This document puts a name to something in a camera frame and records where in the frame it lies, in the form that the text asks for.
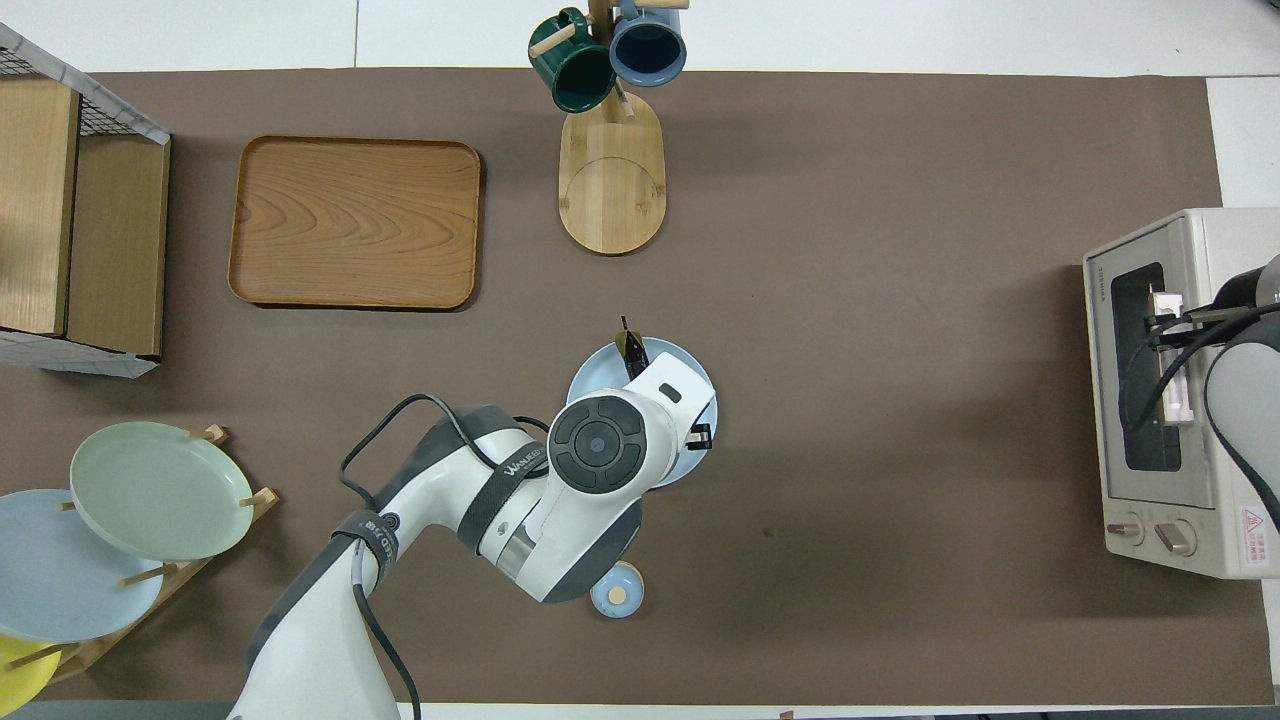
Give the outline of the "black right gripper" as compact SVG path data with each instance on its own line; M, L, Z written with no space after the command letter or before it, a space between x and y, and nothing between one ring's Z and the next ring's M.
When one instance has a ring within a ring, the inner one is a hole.
M1279 302L1279 265L1276 255L1265 265L1243 272L1225 282L1215 296L1215 307L1220 310L1235 307L1265 307ZM1193 345L1204 347L1211 324L1206 325L1187 314L1152 314L1143 318L1147 331L1143 347L1151 351L1184 350Z

